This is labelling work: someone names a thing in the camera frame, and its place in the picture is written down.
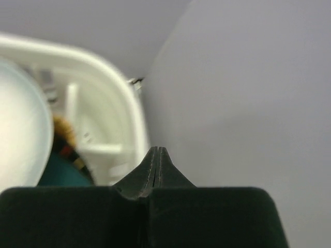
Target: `dark green object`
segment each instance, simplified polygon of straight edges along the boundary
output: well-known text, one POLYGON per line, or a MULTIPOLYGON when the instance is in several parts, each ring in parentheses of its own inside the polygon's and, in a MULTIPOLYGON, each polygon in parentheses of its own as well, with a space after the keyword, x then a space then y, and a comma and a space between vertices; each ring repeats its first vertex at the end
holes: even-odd
POLYGON ((271 197, 196 188, 153 147, 112 187, 16 188, 0 196, 1 248, 288 248, 271 197))
POLYGON ((92 183, 72 164, 51 153, 39 186, 90 186, 92 183))

